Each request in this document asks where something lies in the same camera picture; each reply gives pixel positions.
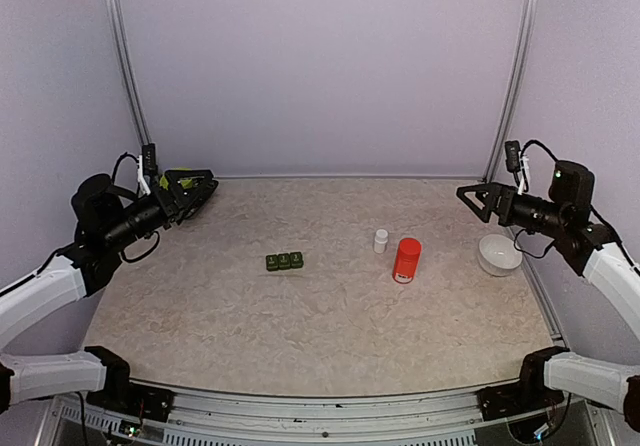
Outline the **red pill bottle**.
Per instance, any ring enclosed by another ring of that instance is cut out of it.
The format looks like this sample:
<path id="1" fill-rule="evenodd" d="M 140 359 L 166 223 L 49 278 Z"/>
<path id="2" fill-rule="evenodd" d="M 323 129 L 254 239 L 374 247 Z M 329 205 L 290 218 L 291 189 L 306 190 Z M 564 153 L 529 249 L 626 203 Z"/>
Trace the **red pill bottle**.
<path id="1" fill-rule="evenodd" d="M 392 278 L 399 284 L 408 284 L 413 281 L 420 256 L 421 243 L 414 238 L 403 238 L 397 247 Z"/>

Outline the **green pill organizer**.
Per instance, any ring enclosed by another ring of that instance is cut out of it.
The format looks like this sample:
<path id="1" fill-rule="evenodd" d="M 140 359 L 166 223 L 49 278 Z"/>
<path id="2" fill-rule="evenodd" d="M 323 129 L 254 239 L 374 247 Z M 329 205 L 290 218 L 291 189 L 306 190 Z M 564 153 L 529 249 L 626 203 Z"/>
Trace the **green pill organizer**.
<path id="1" fill-rule="evenodd" d="M 304 258 L 300 251 L 271 254 L 265 257 L 265 267 L 269 272 L 301 269 L 303 266 Z"/>

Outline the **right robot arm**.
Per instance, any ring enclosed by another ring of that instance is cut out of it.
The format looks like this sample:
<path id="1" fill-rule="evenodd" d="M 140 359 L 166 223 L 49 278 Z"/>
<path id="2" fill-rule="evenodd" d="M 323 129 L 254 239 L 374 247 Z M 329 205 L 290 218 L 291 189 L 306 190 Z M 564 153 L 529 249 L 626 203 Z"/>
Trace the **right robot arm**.
<path id="1" fill-rule="evenodd" d="M 543 199 L 513 186 L 463 186 L 457 197 L 483 222 L 497 216 L 501 226 L 518 226 L 551 240 L 568 266 L 594 286 L 628 327 L 639 330 L 639 266 L 628 259 L 607 224 L 591 222 L 595 176 L 585 166 L 559 160 Z M 571 393 L 622 414 L 639 428 L 639 369 L 580 356 L 553 346 L 526 355 L 517 381 L 486 387 L 479 394 L 484 419 L 520 414 L 563 400 Z"/>

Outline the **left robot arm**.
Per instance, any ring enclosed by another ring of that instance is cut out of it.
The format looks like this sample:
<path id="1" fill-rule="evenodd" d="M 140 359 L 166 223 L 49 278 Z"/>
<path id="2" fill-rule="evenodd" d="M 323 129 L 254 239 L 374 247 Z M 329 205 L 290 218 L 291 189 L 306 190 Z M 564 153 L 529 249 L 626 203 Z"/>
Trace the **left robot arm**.
<path id="1" fill-rule="evenodd" d="M 25 277 L 1 290 L 1 344 L 57 310 L 105 288 L 130 263 L 126 249 L 192 218 L 218 187 L 209 170 L 168 170 L 139 178 L 138 192 L 100 173 L 86 179 L 71 198 L 74 240 L 50 254 Z M 140 400 L 130 366 L 101 347 L 56 355 L 1 356 L 1 408 L 66 393 L 94 393 L 121 411 Z"/>

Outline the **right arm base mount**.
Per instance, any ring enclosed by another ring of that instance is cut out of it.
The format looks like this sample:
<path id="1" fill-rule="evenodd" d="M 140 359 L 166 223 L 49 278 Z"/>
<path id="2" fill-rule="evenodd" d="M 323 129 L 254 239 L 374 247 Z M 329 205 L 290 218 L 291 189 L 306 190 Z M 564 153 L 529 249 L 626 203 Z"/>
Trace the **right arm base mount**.
<path id="1" fill-rule="evenodd" d="M 565 399 L 561 391 L 549 388 L 529 389 L 519 382 L 482 388 L 476 393 L 476 397 L 484 421 L 557 406 Z"/>

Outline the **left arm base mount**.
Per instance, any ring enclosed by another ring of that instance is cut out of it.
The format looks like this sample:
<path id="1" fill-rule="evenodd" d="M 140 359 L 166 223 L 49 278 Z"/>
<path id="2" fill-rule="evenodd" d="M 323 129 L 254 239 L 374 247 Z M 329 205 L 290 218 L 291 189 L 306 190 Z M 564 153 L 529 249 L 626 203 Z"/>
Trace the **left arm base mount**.
<path id="1" fill-rule="evenodd" d="M 110 397 L 104 391 L 89 392 L 86 399 L 90 405 L 107 411 L 166 423 L 173 406 L 174 393 L 164 388 L 130 383 L 123 399 Z"/>

